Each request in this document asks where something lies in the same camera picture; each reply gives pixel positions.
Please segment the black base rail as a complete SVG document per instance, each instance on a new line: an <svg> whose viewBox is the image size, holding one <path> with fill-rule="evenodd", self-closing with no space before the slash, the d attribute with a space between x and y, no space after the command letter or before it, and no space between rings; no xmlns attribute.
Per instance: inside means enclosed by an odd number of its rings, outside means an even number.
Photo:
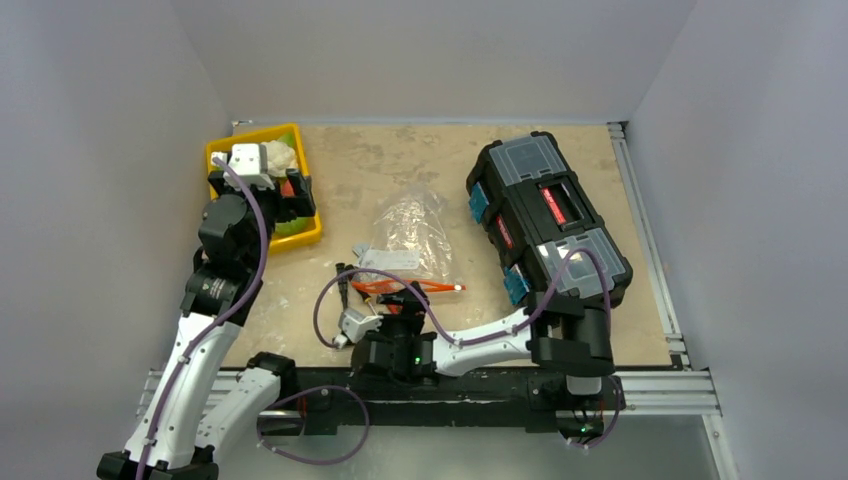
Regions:
<svg viewBox="0 0 848 480"><path fill-rule="evenodd" d="M597 395L578 396L562 373L534 367L486 367L419 384L316 367L297 369L266 417L294 420L307 435L347 426L519 428L580 440L602 436L624 408L617 377L603 379Z"/></svg>

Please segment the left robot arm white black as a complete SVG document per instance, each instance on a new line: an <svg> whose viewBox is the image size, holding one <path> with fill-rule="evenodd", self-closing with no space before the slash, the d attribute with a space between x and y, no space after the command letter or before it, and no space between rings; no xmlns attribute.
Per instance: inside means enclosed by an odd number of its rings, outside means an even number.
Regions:
<svg viewBox="0 0 848 480"><path fill-rule="evenodd" d="M227 441L260 408L284 409L297 399L293 360L260 353L247 368L246 384L206 408L262 288L275 227L316 213L312 180L290 169L282 179L214 171L208 182L216 196L203 210L163 376L125 446L101 457L99 479L215 479Z"/></svg>

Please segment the white cauliflower toy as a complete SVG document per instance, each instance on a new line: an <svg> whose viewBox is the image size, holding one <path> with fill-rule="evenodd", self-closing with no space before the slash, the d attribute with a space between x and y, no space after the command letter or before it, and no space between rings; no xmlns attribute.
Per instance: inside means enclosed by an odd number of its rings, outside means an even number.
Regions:
<svg viewBox="0 0 848 480"><path fill-rule="evenodd" d="M274 178L286 176L288 169L298 169L297 152L280 140L262 142L267 156L267 173Z"/></svg>

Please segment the pale green cabbage toy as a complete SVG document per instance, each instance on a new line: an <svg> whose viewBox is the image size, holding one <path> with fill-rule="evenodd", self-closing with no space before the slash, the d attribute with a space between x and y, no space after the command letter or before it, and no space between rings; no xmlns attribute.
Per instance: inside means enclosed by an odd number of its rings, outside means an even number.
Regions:
<svg viewBox="0 0 848 480"><path fill-rule="evenodd" d="M291 237L310 229L312 217L296 217L276 224L275 235L281 238Z"/></svg>

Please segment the aluminium frame rail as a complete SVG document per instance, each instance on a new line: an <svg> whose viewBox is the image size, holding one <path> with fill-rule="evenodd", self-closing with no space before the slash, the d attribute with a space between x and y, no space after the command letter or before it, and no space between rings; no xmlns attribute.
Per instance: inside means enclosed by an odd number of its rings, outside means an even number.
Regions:
<svg viewBox="0 0 848 480"><path fill-rule="evenodd" d="M440 293L436 314L449 330L476 327L509 310L494 248L470 217L465 179L482 147L528 132L525 125L298 125L308 161L323 233L319 242L272 255L265 284L242 337L217 375L206 408L236 388L243 362L266 349L292 357L299 368L348 370L347 352L333 352L316 339L339 311L327 286L336 261L367 238L377 203L412 184L446 200L442 222L455 251L464 293ZM670 299L648 250L646 224L638 216L632 182L618 163L621 125L550 125L567 162L597 206L618 246L635 270L624 303L613 314L613 348L625 408L619 427L634 417L694 417L709 447L721 442L720 408L709 373L689 368ZM319 312L321 319L312 316Z"/></svg>

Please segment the clear zip top bag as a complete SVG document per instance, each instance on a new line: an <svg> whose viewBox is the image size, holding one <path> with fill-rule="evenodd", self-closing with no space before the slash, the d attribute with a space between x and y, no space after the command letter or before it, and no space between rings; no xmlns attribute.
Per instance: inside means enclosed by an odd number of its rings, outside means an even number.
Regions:
<svg viewBox="0 0 848 480"><path fill-rule="evenodd" d="M428 294L467 290L443 226L446 200L422 184L377 203L370 239L356 244L355 265L419 282Z"/></svg>

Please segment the yellow plastic tray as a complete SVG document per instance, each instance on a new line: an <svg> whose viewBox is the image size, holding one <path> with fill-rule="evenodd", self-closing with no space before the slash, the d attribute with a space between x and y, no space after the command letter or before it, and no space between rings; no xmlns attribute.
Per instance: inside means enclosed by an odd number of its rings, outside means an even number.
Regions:
<svg viewBox="0 0 848 480"><path fill-rule="evenodd" d="M204 151L207 172L217 169L217 167L210 161L210 154L212 152L229 152L231 147L237 143L259 143L271 140L282 140L294 148L297 152L299 170L304 175L311 175L310 167L304 152L304 144L302 141L300 127L295 123L286 123L267 127L256 127L255 125L248 125L245 127L242 125L235 127L231 136L208 142ZM316 212L315 216L312 218L313 221L310 225L310 229L298 235L281 238L276 236L274 233L270 242L269 253L271 255L281 254L286 251L291 251L319 242L323 233L320 214Z"/></svg>

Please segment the red peach toy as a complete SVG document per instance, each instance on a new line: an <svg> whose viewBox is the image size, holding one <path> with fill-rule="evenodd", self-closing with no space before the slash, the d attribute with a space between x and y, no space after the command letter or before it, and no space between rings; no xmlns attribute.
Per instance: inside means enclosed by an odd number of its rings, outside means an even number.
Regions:
<svg viewBox="0 0 848 480"><path fill-rule="evenodd" d="M289 180L286 180L281 184L280 193L285 198L290 198L295 196L294 187Z"/></svg>

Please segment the black toolbox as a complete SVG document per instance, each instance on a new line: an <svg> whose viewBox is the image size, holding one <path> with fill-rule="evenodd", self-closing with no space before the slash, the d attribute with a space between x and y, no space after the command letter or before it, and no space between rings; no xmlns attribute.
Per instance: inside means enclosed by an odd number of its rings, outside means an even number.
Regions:
<svg viewBox="0 0 848 480"><path fill-rule="evenodd" d="M551 133L486 145L466 190L473 220L498 252L512 304L544 293L572 249L578 252L557 292L592 301L607 292L613 307L622 303L633 269Z"/></svg>

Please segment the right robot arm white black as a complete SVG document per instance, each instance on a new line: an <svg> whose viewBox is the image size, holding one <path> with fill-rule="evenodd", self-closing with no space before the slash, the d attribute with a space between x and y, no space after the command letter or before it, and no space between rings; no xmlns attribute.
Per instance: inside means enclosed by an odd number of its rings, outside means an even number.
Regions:
<svg viewBox="0 0 848 480"><path fill-rule="evenodd" d="M576 407L596 399L603 378L615 371L609 313L599 302L541 293L513 313L460 331L426 333L426 310L416 298L396 299L396 314L346 323L353 344L351 368L363 376L402 384L437 377L458 378L475 369L512 360L564 375L561 392Z"/></svg>

